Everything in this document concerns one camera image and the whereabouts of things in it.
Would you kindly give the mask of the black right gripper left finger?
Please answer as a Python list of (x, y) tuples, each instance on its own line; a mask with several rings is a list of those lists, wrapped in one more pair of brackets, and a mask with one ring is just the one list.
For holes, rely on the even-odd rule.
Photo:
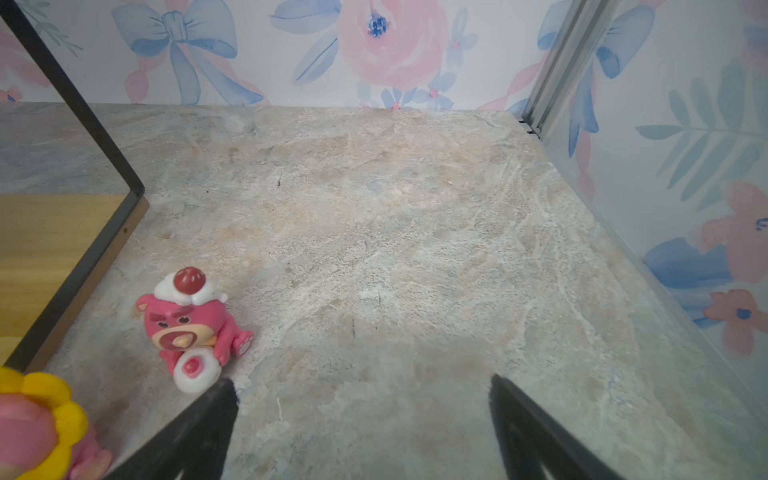
[(234, 383), (218, 380), (107, 477), (219, 479), (238, 410)]

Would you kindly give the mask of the wooden shelf black metal frame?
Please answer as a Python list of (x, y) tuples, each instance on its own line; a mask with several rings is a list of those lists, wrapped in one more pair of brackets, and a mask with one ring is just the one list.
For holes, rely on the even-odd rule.
[(120, 195), (1, 198), (1, 358), (39, 371), (149, 208), (145, 186), (15, 1), (1, 18), (125, 182)]

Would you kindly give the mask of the pink bear toy with cherry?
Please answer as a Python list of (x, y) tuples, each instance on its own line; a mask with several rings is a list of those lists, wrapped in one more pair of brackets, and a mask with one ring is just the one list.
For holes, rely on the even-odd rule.
[(210, 388), (230, 360), (253, 344), (255, 333), (236, 323), (227, 301), (202, 270), (190, 266), (168, 274), (135, 303), (147, 336), (183, 393)]

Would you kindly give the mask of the aluminium corner post right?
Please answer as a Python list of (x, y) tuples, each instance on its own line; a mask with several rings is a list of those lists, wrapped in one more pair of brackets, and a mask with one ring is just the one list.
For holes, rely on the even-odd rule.
[(571, 1), (544, 59), (521, 122), (538, 139), (546, 136), (550, 118), (557, 114), (592, 50), (606, 31), (616, 0)]

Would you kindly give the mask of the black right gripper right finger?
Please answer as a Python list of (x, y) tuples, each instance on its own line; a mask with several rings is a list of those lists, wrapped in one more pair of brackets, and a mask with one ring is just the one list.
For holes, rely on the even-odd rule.
[(491, 377), (489, 408), (509, 479), (622, 477), (511, 380)]

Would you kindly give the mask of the pink bear toy yellow petals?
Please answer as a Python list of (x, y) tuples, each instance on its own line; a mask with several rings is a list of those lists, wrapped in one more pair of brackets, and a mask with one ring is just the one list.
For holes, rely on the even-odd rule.
[(1, 368), (3, 479), (100, 479), (111, 463), (64, 380)]

